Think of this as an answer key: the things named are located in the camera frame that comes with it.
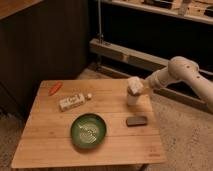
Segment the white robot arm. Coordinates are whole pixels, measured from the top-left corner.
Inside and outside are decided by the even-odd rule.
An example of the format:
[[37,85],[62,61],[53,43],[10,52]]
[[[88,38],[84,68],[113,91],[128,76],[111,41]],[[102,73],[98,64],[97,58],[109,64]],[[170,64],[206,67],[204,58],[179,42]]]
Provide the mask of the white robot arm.
[[185,57],[173,57],[166,67],[154,71],[144,80],[150,90],[159,90],[173,83],[184,82],[213,112],[213,82],[199,73],[199,65]]

